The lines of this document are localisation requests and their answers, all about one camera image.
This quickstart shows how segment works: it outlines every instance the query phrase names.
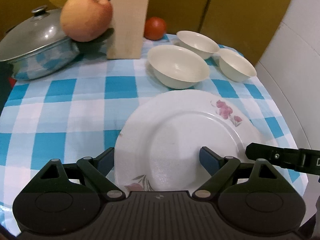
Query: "metal pot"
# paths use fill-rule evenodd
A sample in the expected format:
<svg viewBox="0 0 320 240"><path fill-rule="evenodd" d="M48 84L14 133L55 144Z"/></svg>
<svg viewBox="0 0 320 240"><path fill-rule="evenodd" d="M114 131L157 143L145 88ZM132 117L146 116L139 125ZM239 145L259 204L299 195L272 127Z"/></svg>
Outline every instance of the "metal pot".
<svg viewBox="0 0 320 240"><path fill-rule="evenodd" d="M12 77L29 80L48 75L69 62L78 54L99 50L113 29L89 42L76 42L65 35L60 27L61 9L46 11L40 6L33 17L11 29L0 42L0 63L12 69Z"/></svg>

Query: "table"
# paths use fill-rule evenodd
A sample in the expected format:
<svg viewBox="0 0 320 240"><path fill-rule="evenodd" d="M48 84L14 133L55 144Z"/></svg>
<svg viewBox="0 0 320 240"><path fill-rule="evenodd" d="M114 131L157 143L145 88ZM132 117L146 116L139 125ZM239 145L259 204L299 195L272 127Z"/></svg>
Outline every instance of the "table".
<svg viewBox="0 0 320 240"><path fill-rule="evenodd" d="M139 60L106 60L102 53L82 55L49 76L16 83L0 117L3 226L12 234L19 233L12 215L13 200L50 159L74 163L115 146L130 114L151 97L171 90L146 70L145 63L150 48L175 42L175 35L165 35L160 41L144 40ZM231 101L267 144L296 148L284 118L259 79L233 82L221 73L216 60L206 60L210 78L193 88ZM277 169L303 195L306 174ZM112 172L108 178L113 179Z"/></svg>

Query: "pot handle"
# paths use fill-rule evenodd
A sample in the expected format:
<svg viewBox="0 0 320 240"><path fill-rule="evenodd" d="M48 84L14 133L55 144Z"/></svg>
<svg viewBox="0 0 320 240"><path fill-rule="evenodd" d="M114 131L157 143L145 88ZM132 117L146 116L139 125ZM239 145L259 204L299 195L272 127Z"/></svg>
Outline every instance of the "pot handle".
<svg viewBox="0 0 320 240"><path fill-rule="evenodd" d="M113 33L114 28L109 28L101 36L92 41L79 42L73 40L73 42L78 47L80 53L98 52L100 51L101 47L105 45L105 41L109 39Z"/></svg>
<svg viewBox="0 0 320 240"><path fill-rule="evenodd" d="M31 22L37 21L37 20L41 20L44 17L47 17L48 15L50 15L50 13L46 12L46 8L48 6L47 5L43 5L40 7L37 7L35 9L33 9L31 12L33 13L33 17L31 18Z"/></svg>

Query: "red object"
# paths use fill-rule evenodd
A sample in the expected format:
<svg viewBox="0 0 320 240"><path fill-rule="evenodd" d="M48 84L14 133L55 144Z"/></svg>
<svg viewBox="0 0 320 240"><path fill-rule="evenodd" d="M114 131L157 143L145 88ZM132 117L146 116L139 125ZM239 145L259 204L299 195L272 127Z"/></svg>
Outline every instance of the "red object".
<svg viewBox="0 0 320 240"><path fill-rule="evenodd" d="M146 21L144 37L148 40L157 41L167 32L167 24L158 17L151 17Z"/></svg>
<svg viewBox="0 0 320 240"><path fill-rule="evenodd" d="M9 77L9 83L11 85L11 87L13 88L14 84L16 83L17 81L11 77Z"/></svg>

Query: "apple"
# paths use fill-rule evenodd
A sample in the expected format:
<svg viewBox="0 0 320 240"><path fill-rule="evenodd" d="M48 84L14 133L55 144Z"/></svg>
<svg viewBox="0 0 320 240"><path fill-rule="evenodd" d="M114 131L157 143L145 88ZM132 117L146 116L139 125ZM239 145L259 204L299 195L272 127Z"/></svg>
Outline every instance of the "apple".
<svg viewBox="0 0 320 240"><path fill-rule="evenodd" d="M91 41L109 27L113 7L109 0L67 0L60 25L67 36L75 41Z"/></svg>

